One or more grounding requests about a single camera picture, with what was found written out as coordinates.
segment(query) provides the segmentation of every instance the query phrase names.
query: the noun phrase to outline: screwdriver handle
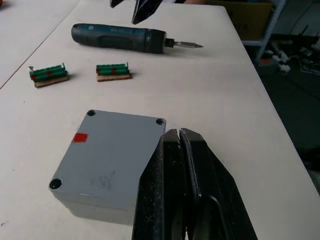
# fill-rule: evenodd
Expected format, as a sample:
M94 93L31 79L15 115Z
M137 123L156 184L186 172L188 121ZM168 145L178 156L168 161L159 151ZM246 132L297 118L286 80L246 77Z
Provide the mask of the screwdriver handle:
M73 40L82 45L162 54L166 32L123 26L77 23L71 29Z

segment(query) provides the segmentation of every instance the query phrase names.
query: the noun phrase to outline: white table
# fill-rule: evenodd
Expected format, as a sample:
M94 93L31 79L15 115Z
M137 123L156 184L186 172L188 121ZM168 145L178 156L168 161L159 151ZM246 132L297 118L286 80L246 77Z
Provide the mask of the white table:
M83 0L0 91L0 239L128 240L131 226L73 216L48 190L87 110L163 117L203 135L233 175L259 240L319 239L320 198L224 8L164 4L137 27L201 49L168 54L73 42L76 23L130 24ZM96 64L129 62L131 80L98 83ZM71 80L36 89L27 67L64 62Z
M79 0L5 0L0 7L0 88Z

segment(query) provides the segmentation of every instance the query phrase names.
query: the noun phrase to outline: metal shelf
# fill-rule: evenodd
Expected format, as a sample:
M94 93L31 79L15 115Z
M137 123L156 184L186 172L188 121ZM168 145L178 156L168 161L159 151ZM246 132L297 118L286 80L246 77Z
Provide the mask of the metal shelf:
M278 18L280 16L280 13L282 12L285 4L286 4L286 0L272 0L273 4L276 6L275 9L273 10L273 15L271 16L269 23L266 27L266 31L264 33L264 37L261 40L256 40L256 41L242 41L242 44L245 46L257 46L260 47L259 51L257 53L257 55L255 56L254 59L254 64L258 64L265 49L266 46L269 42L270 36L274 30L274 27L278 21Z

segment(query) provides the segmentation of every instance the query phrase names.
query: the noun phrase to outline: green terminal block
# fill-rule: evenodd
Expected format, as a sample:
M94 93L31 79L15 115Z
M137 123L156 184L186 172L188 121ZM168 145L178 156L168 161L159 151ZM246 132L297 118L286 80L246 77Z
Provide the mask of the green terminal block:
M68 75L65 64L47 67L39 70L33 70L33 67L29 67L29 74L32 81L35 83L43 82L50 79L56 79L65 77Z
M126 64L107 64L97 65L96 74L98 76L111 76L111 75L129 75L129 65Z

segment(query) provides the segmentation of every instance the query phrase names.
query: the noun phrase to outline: wooden base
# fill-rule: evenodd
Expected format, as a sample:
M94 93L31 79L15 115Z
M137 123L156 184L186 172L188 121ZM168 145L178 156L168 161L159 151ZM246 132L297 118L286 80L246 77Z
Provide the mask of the wooden base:
M132 79L131 74L125 75L108 75L108 76L96 76L96 80L98 82L106 82L106 81L113 81L113 80L125 80L125 79Z
M37 81L34 83L34 86L38 89L38 88L42 88L52 84L61 83L61 82L67 81L68 79L69 79L68 76L61 76L61 77L49 79L47 81Z

